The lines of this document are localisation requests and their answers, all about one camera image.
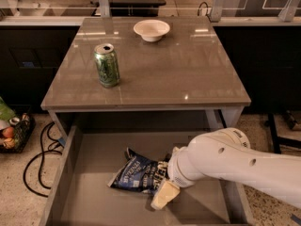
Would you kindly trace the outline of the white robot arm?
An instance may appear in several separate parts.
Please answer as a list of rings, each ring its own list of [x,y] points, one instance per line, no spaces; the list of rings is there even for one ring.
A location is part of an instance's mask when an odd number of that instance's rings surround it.
[[[269,196],[301,207],[301,157],[252,150],[245,133],[224,128],[198,135],[174,148],[168,177],[151,202],[160,210],[176,198],[183,187],[212,177],[251,186]]]

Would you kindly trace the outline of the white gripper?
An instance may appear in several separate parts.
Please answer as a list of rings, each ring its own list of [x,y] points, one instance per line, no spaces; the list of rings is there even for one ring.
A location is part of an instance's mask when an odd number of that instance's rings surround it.
[[[180,187],[193,186],[201,178],[201,173],[188,158],[187,147],[173,148],[167,174],[170,181],[162,181],[150,204],[155,210],[163,209],[175,199],[180,194]]]

